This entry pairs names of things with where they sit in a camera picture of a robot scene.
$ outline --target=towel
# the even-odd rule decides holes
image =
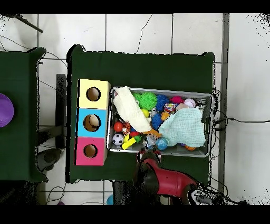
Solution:
[[[134,96],[131,94],[127,86],[116,89],[117,96],[113,100],[118,114],[137,132],[148,132],[151,130],[147,119],[145,118],[142,110],[136,103]]]
[[[190,147],[201,147],[205,143],[201,118],[198,108],[183,108],[170,115],[158,131],[168,140],[168,146],[183,143]]]

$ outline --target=green spiky ball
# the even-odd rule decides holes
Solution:
[[[133,92],[132,95],[134,96],[135,100],[137,100],[138,102],[140,102],[141,94],[139,94],[137,92]]]
[[[137,135],[137,136],[135,136],[133,138],[136,140],[137,143],[141,141],[141,136],[140,135]]]
[[[157,102],[158,98],[155,94],[151,92],[144,92],[139,100],[139,105],[143,109],[151,110],[153,107],[156,107]]]

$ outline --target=table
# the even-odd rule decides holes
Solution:
[[[66,181],[132,180],[135,153],[108,151],[104,166],[73,165],[78,79],[108,81],[112,86],[211,93],[214,54],[126,54],[86,52],[74,45],[67,53]],[[208,184],[209,156],[206,158],[162,156],[161,166],[182,171]]]
[[[0,128],[0,180],[47,181],[35,166],[37,63],[44,48],[0,52],[0,92],[14,105],[12,121]]]

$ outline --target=light blue checkered cloth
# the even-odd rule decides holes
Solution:
[[[198,108],[183,108],[170,115],[158,131],[168,140],[168,146],[183,143],[190,147],[201,147],[205,143],[201,118]]]

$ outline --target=blue box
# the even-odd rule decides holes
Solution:
[[[107,135],[107,113],[106,109],[86,109],[79,108],[79,122],[78,122],[78,137],[95,137],[95,138],[106,138]],[[83,126],[83,120],[87,115],[96,115],[100,118],[101,125],[95,132],[89,132]]]

